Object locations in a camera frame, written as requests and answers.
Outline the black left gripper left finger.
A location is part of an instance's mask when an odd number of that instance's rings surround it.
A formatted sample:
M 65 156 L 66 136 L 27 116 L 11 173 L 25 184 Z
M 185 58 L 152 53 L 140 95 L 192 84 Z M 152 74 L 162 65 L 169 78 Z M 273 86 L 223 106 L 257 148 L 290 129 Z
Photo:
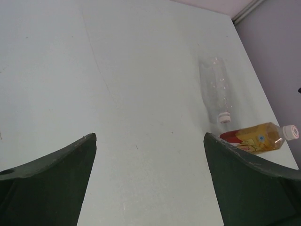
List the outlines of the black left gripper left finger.
M 96 155 L 96 135 L 0 173 L 2 226 L 75 226 Z

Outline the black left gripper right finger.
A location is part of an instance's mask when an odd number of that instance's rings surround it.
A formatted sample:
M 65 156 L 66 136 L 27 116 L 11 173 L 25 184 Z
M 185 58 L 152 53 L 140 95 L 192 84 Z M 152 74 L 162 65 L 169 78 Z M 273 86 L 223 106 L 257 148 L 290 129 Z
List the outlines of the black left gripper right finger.
M 301 172 L 238 149 L 211 133 L 206 159 L 226 226 L 299 226 Z

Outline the amber tea bottle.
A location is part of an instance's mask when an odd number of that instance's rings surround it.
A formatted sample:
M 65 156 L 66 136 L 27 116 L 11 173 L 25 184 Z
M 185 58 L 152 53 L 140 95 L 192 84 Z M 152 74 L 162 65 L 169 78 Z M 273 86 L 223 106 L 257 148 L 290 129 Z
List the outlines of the amber tea bottle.
M 282 128 L 271 123 L 222 133 L 220 138 L 252 154 L 278 150 L 286 141 Z

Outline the clear plastic bottle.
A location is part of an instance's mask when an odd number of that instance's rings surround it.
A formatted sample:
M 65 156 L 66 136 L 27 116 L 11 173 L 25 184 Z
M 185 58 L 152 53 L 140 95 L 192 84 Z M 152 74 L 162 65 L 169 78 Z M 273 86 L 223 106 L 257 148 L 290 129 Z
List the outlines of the clear plastic bottle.
M 212 124 L 230 122 L 230 88 L 224 61 L 211 57 L 199 61 L 198 65 L 201 95 L 209 121 Z

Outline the white tea bottle cap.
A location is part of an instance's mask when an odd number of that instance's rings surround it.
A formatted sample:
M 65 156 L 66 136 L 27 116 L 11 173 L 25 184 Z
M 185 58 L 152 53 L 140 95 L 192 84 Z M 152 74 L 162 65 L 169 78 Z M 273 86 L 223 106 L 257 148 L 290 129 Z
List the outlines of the white tea bottle cap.
M 299 138 L 299 131 L 294 125 L 287 125 L 282 128 L 284 137 L 287 141 Z

